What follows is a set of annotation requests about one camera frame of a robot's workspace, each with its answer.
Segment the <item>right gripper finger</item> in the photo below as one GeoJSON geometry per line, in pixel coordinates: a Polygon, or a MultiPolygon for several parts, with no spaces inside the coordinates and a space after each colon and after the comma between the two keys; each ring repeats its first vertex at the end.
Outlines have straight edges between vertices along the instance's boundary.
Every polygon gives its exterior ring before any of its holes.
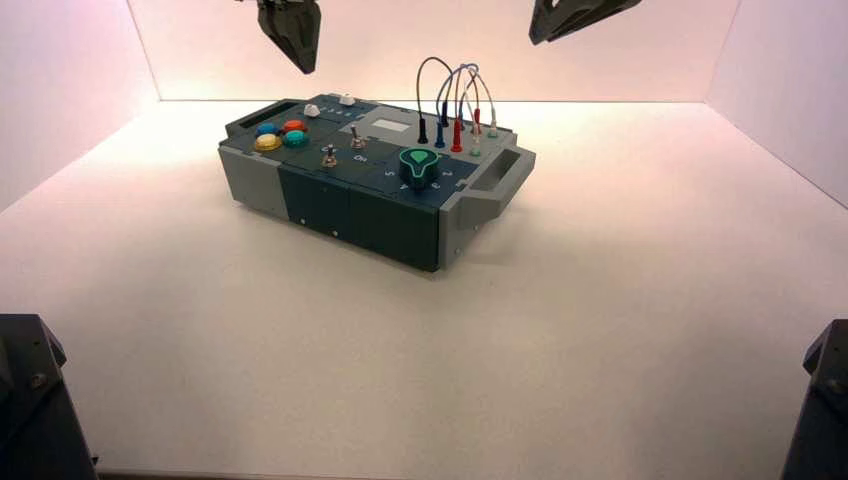
{"type": "Polygon", "coordinates": [[[529,28],[531,42],[553,42],[584,28],[584,18],[596,8],[596,1],[536,1],[529,28]]]}
{"type": "Polygon", "coordinates": [[[626,10],[634,8],[641,3],[641,0],[579,0],[579,1],[596,1],[597,8],[584,18],[584,28],[588,28],[596,23],[606,20],[614,15],[620,14],[626,10]]]}

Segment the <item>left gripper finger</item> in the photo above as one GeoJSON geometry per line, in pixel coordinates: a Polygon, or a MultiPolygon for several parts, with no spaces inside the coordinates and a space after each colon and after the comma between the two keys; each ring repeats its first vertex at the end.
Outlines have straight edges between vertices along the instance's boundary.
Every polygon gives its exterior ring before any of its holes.
{"type": "Polygon", "coordinates": [[[306,72],[305,54],[301,40],[298,15],[303,11],[301,1],[259,0],[258,23],[262,32],[302,72],[306,72]]]}
{"type": "Polygon", "coordinates": [[[296,64],[304,74],[315,71],[320,38],[321,10],[316,1],[292,2],[296,64]]]}

